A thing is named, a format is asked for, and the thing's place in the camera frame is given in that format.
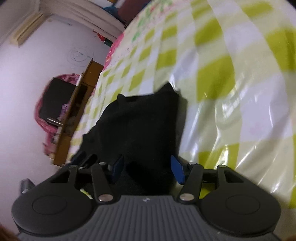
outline checkered tablecloth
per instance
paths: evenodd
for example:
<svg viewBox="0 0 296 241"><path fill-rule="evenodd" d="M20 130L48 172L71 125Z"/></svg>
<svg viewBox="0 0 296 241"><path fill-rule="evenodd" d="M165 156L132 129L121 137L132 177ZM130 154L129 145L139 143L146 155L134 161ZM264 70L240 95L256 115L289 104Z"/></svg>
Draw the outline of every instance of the checkered tablecloth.
<svg viewBox="0 0 296 241"><path fill-rule="evenodd" d="M284 0L154 0L128 26L72 139L121 93L187 100L179 155L230 166L296 208L296 11ZM284 221L287 226L295 225Z"/></svg>

